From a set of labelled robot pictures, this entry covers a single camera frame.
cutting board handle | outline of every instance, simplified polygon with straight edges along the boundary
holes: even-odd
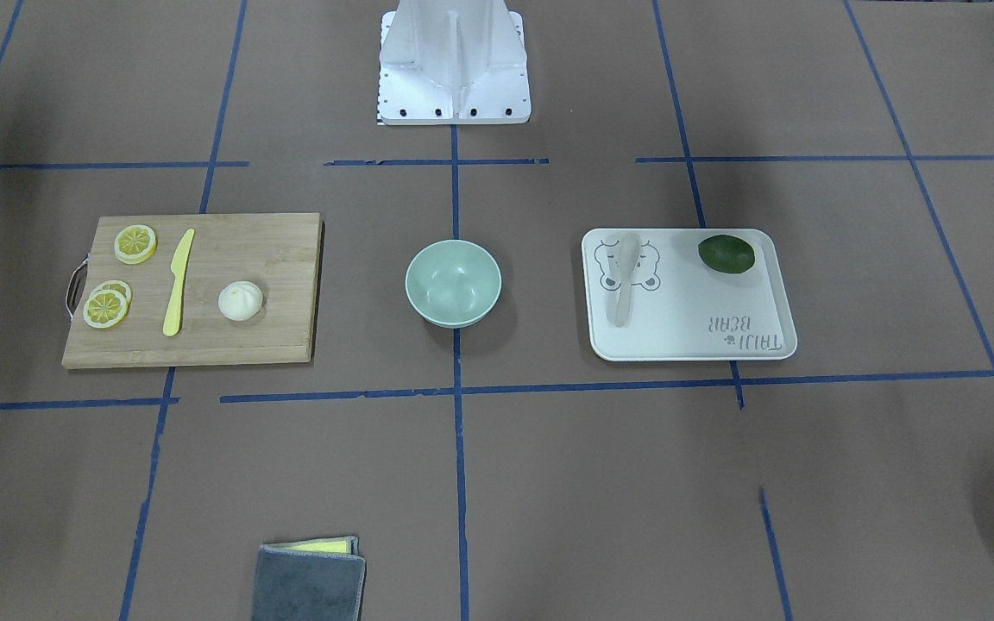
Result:
[[[83,263],[72,272],[72,278],[67,281],[67,293],[64,294],[64,308],[67,308],[68,321],[74,321],[75,308],[79,307],[79,298],[83,294],[83,280],[86,279],[86,264],[91,260],[91,253],[87,253],[83,258]]]

white tray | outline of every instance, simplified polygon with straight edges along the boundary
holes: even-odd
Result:
[[[614,251],[627,232],[643,250],[631,321],[618,329]],[[698,244],[713,235],[750,243],[754,267],[723,274],[703,264]],[[581,253],[588,338],[605,361],[781,361],[796,352],[777,252],[758,229],[592,229]]]

green vegetable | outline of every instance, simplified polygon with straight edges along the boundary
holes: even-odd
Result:
[[[725,274],[741,274],[754,267],[754,248],[733,235],[713,235],[698,249],[707,267]]]

lemon slice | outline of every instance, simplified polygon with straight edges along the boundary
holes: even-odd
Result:
[[[125,296],[126,306],[133,304],[133,290],[131,290],[129,283],[125,282],[125,280],[106,280],[104,283],[99,283],[98,286],[91,290],[91,295],[103,290],[116,291]]]
[[[125,296],[108,288],[91,292],[83,305],[83,319],[92,329],[111,329],[122,322],[128,311]]]
[[[155,252],[155,231],[145,224],[130,224],[114,237],[114,256],[126,265],[148,260]]]

knife handle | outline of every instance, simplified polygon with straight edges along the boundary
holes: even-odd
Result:
[[[182,280],[186,276],[178,276],[171,286],[171,298],[167,300],[167,314],[163,316],[163,335],[174,336],[182,326]]]

